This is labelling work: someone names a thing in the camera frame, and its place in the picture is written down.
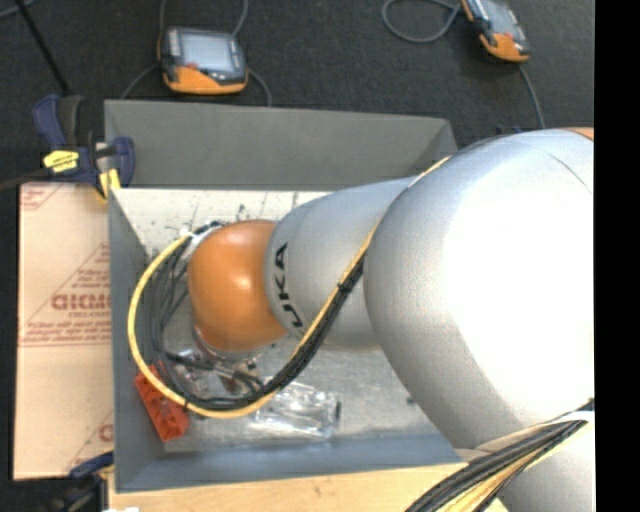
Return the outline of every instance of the cable bundle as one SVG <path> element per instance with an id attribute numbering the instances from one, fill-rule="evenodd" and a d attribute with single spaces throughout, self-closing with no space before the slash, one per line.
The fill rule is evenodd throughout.
<path id="1" fill-rule="evenodd" d="M 594 400 L 579 411 L 592 411 L 595 414 Z M 520 473 L 548 457 L 553 451 L 563 448 L 569 438 L 589 424 L 590 420 L 582 417 L 572 419 L 572 414 L 574 413 L 478 447 L 481 450 L 524 435 L 524 438 L 513 441 L 504 448 L 474 459 L 468 466 L 423 494 L 406 512 L 486 510 L 498 493 Z"/>

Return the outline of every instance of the orange spherical end effector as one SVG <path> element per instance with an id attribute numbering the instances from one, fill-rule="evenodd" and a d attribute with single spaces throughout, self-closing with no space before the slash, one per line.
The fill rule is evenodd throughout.
<path id="1" fill-rule="evenodd" d="M 263 260 L 275 222 L 248 220 L 211 233 L 187 269 L 193 320 L 201 341 L 214 349 L 247 352 L 285 334 L 271 312 Z"/>

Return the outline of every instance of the wooden surface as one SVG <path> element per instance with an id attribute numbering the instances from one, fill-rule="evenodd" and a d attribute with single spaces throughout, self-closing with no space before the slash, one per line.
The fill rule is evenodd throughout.
<path id="1" fill-rule="evenodd" d="M 109 506 L 118 511 L 138 507 L 140 512 L 403 512 L 426 490 L 464 465 L 120 494 L 113 491 L 110 475 Z M 488 510 L 505 512 L 506 508 L 496 501 Z"/>

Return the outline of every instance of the transparent plastic packaging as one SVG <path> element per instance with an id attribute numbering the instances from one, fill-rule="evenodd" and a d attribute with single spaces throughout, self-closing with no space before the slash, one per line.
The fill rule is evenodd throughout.
<path id="1" fill-rule="evenodd" d="M 253 414 L 253 429 L 328 439 L 340 422 L 334 393 L 292 382 Z"/>

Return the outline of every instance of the cardboard sheet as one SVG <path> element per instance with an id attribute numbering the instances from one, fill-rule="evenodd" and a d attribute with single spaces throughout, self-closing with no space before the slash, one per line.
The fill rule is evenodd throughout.
<path id="1" fill-rule="evenodd" d="M 113 447 L 107 204 L 86 185 L 20 192 L 14 478 Z"/>

